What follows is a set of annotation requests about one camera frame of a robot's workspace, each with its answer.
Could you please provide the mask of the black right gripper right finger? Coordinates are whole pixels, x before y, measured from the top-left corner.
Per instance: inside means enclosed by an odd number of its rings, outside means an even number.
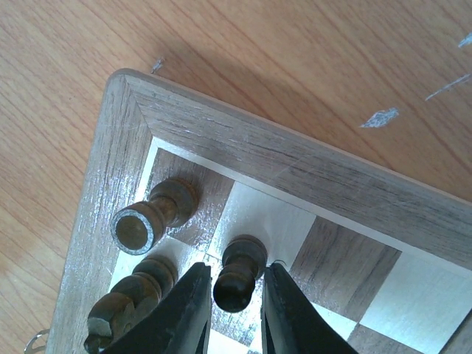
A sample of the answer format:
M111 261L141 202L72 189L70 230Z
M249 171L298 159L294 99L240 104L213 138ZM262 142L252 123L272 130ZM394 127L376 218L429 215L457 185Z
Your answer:
M316 311L279 263L264 273L261 308L264 353L355 353Z

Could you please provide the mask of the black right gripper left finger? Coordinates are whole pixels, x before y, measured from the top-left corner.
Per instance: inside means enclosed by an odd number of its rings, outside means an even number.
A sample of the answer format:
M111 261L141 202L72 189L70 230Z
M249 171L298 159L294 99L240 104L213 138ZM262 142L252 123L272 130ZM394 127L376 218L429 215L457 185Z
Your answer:
M167 297L105 353L206 353L211 329L211 268L194 263Z

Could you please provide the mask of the dark chess piece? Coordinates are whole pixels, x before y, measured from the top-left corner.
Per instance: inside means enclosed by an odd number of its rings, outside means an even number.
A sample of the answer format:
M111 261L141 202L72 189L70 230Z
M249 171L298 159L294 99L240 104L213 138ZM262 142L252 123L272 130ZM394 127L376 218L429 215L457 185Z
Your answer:
M101 353L143 320L169 294L178 270L163 255L151 255L136 265L92 307L87 318L87 353Z
M182 178L167 178L158 183L146 201L136 202L111 219L111 236L127 254L149 252L167 229L183 226L198 208L198 193Z

